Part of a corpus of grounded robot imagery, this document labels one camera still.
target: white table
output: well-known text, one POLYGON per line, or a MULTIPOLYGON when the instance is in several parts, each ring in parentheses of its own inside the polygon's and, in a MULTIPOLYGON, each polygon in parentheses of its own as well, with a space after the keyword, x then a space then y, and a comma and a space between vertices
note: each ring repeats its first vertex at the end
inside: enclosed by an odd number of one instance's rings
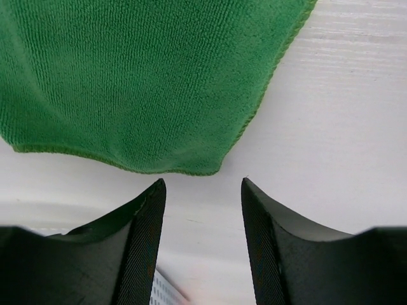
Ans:
POLYGON ((138 175, 4 142, 0 169, 0 223, 44 234, 100 217, 164 177, 158 265, 195 304, 254 304, 243 177, 335 229, 407 225, 407 1, 319 0, 214 176, 138 175))

